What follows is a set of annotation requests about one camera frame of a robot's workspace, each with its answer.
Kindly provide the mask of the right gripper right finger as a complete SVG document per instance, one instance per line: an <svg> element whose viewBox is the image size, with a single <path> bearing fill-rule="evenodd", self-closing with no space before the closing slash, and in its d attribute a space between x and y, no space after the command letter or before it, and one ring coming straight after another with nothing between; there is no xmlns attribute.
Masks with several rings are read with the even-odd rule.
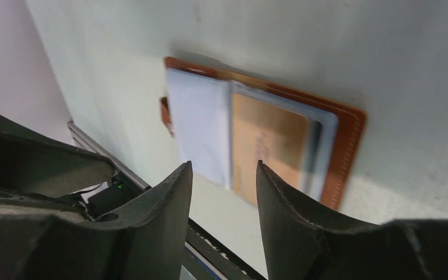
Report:
<svg viewBox="0 0 448 280"><path fill-rule="evenodd" d="M337 212L257 163L269 279L448 279L448 219L381 225Z"/></svg>

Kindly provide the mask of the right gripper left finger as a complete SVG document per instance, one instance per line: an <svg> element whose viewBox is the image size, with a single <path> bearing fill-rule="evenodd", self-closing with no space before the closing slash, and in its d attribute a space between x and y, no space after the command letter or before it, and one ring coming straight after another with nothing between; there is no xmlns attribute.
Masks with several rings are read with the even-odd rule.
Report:
<svg viewBox="0 0 448 280"><path fill-rule="evenodd" d="M193 167L94 221L0 215L0 279L178 279Z"/></svg>

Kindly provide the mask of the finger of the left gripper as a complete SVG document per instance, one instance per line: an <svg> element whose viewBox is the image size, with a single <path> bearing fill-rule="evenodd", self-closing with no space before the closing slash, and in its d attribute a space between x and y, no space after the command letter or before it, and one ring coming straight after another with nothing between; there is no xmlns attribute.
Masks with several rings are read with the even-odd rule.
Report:
<svg viewBox="0 0 448 280"><path fill-rule="evenodd" d="M87 216L70 194L117 175L111 159L48 138L0 115L0 205Z"/></svg>

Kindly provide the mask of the gold VIP credit card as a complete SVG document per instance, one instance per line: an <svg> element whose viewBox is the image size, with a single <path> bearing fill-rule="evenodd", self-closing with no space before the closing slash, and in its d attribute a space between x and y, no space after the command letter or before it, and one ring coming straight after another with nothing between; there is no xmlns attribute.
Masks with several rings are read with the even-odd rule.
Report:
<svg viewBox="0 0 448 280"><path fill-rule="evenodd" d="M257 206L256 168L260 160L291 186L304 189L311 121L241 93L234 93L231 101L235 194Z"/></svg>

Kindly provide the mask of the brown leather card holder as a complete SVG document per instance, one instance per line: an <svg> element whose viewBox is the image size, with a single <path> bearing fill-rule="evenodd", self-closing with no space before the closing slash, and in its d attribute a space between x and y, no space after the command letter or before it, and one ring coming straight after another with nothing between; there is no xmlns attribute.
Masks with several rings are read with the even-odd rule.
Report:
<svg viewBox="0 0 448 280"><path fill-rule="evenodd" d="M258 161L338 209L367 122L362 109L174 57L164 59L163 124L180 161L255 205Z"/></svg>

